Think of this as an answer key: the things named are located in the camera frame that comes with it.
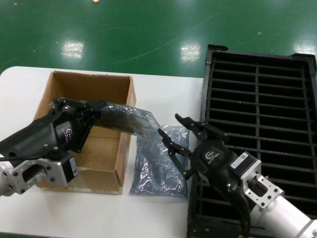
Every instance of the black cable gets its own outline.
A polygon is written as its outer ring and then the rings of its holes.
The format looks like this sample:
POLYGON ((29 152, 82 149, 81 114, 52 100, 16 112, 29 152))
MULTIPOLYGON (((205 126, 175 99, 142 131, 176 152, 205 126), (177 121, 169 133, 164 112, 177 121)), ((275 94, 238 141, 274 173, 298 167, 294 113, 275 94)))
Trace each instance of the black cable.
POLYGON ((31 155, 31 156, 15 156, 15 157, 1 157, 0 158, 0 162, 1 161, 24 161, 24 160, 38 160, 40 158, 42 158, 43 155, 31 155))

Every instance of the cardboard box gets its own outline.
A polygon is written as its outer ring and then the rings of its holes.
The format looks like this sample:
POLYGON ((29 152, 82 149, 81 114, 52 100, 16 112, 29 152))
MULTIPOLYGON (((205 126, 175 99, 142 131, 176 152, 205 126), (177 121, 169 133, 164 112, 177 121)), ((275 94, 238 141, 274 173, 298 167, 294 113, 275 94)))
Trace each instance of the cardboard box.
MULTIPOLYGON (((133 79, 130 76, 92 75, 54 71, 48 80, 34 119, 50 110, 53 98, 106 100, 135 106, 133 79)), ((93 126, 80 154, 73 153, 77 177, 67 187, 38 183, 49 190, 122 194, 131 135, 93 126)))

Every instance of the white table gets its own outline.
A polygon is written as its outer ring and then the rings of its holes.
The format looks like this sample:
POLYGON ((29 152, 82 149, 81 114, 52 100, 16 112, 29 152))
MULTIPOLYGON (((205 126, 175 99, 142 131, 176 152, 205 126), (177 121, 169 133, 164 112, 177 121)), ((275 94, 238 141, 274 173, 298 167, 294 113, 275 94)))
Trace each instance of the white table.
MULTIPOLYGON (((31 123, 50 72, 12 67, 0 76, 0 141, 31 123)), ((160 124, 178 125, 175 113, 199 119, 202 78, 131 75, 136 107, 153 112, 160 124)), ((188 201, 129 195, 136 155, 130 146, 123 195, 41 191, 0 197, 0 232, 61 238, 185 238, 188 201)))

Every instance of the black plastic crate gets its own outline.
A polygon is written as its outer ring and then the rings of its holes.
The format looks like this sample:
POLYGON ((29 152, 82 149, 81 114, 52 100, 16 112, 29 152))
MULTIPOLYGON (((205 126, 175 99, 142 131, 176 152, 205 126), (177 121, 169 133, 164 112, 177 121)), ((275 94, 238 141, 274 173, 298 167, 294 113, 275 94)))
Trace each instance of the black plastic crate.
MULTIPOLYGON (((229 133, 228 148, 262 161, 262 174, 285 198, 317 218, 316 60, 230 52, 208 46, 201 121, 229 133)), ((252 227, 256 238, 271 237, 252 227)), ((193 177, 189 238, 238 238, 239 214, 201 178, 193 177)))

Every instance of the plastic bag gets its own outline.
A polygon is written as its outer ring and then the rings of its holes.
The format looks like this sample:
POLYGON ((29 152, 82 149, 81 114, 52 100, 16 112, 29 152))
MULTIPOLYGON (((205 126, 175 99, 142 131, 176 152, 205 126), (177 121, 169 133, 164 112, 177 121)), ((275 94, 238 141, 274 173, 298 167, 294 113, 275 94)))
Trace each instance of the plastic bag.
MULTIPOLYGON (((189 146, 189 130, 182 126, 162 126, 171 139, 181 146, 189 146)), ((159 139, 138 137, 137 157, 131 194, 153 196, 175 196, 188 198, 187 181, 173 164, 167 148, 159 139)), ((188 160, 176 155, 184 168, 188 160)))
MULTIPOLYGON (((80 101, 86 105, 98 108, 101 116, 96 120, 96 126, 119 130, 136 136, 150 139, 160 139, 159 123, 151 112, 130 107, 122 104, 109 103, 106 101, 80 101)), ((76 110, 72 106, 64 106, 64 111, 76 110)))

